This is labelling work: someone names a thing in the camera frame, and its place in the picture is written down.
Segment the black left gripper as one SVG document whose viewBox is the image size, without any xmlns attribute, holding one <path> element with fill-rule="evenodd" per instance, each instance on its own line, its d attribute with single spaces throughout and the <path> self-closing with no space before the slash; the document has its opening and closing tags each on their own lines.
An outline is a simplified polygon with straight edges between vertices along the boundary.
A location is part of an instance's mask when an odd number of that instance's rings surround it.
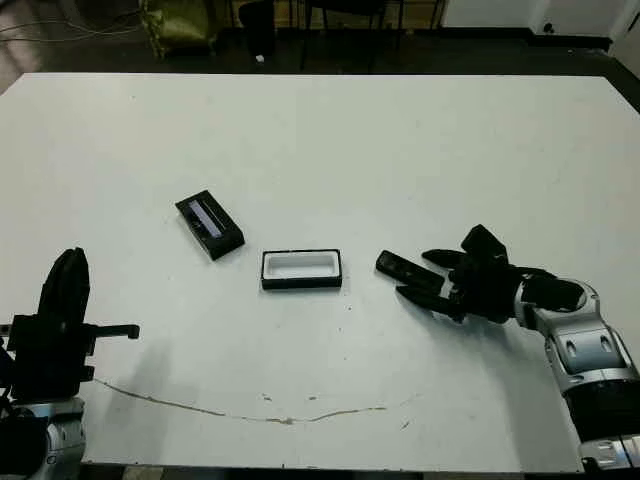
<svg viewBox="0 0 640 480">
<path fill-rule="evenodd" d="M 71 398 L 78 394 L 82 382 L 93 379 L 94 368 L 86 364 L 86 358 L 94 353 L 97 339 L 139 337 L 140 327 L 135 324 L 85 323 L 89 293 L 89 266 L 84 250 L 65 250 L 43 284 L 40 314 L 16 315 L 11 324 L 8 350 L 14 354 L 9 380 L 13 399 Z"/>
</svg>

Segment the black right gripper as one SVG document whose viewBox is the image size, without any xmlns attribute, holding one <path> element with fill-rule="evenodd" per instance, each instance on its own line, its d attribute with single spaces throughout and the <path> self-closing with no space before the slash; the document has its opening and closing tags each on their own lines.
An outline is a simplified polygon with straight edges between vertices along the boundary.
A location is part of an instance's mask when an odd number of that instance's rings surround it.
<svg viewBox="0 0 640 480">
<path fill-rule="evenodd" d="M 481 262 L 450 249 L 430 249 L 422 253 L 422 258 L 449 270 L 447 279 L 453 284 L 452 290 L 447 299 L 428 289 L 398 285 L 396 292 L 405 299 L 427 310 L 449 310 L 447 314 L 457 322 L 467 315 L 494 323 L 515 317 L 514 297 L 522 282 L 518 267 L 502 261 Z"/>
</svg>

